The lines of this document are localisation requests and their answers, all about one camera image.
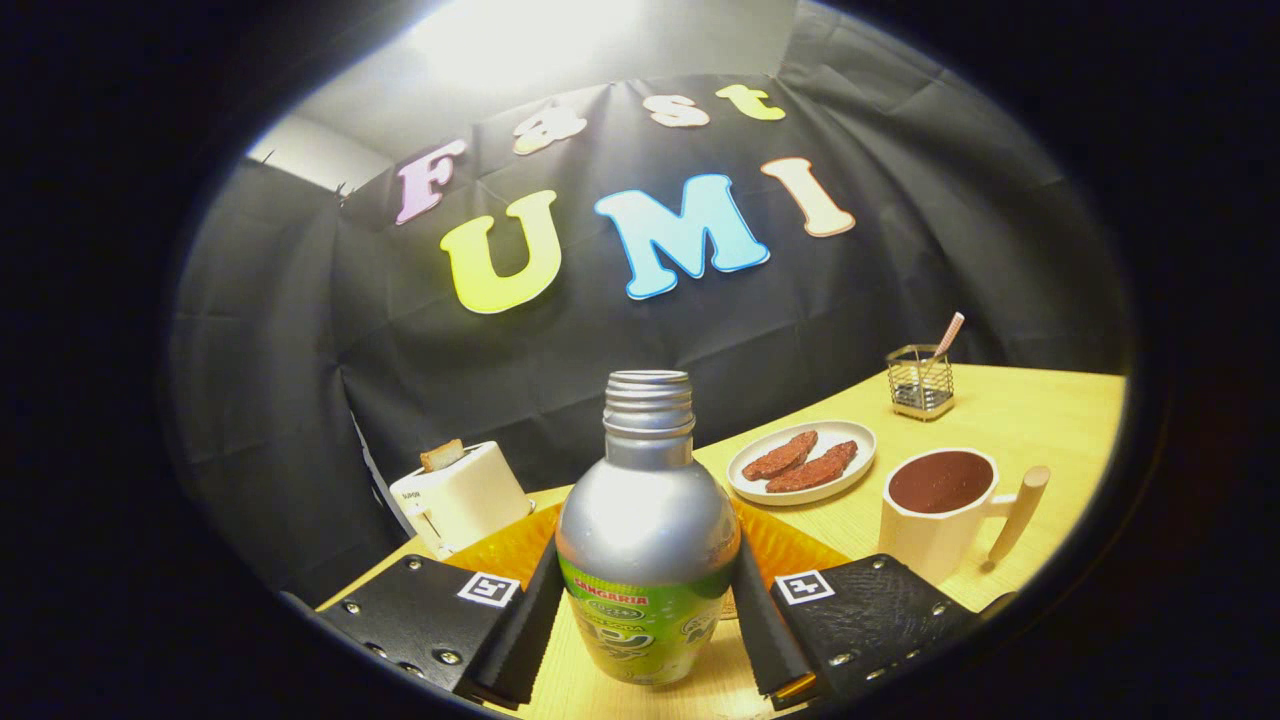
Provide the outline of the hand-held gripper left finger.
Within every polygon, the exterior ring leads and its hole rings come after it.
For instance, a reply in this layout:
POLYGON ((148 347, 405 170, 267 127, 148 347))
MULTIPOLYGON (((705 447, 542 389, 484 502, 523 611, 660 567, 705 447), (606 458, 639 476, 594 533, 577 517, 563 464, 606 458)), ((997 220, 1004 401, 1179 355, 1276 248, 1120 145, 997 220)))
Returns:
POLYGON ((561 509, 536 510, 445 560, 407 552, 315 618, 407 683, 516 710, 532 700, 564 591, 561 509))

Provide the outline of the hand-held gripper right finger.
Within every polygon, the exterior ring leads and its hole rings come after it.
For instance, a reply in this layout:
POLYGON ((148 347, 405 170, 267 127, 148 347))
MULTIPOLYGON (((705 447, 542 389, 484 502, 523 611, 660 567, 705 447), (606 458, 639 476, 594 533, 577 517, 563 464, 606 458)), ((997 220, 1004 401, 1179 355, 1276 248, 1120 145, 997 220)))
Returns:
POLYGON ((735 502, 733 601, 756 688, 777 710, 856 703, 947 652, 1012 602, 965 609, 887 553, 852 560, 735 502))

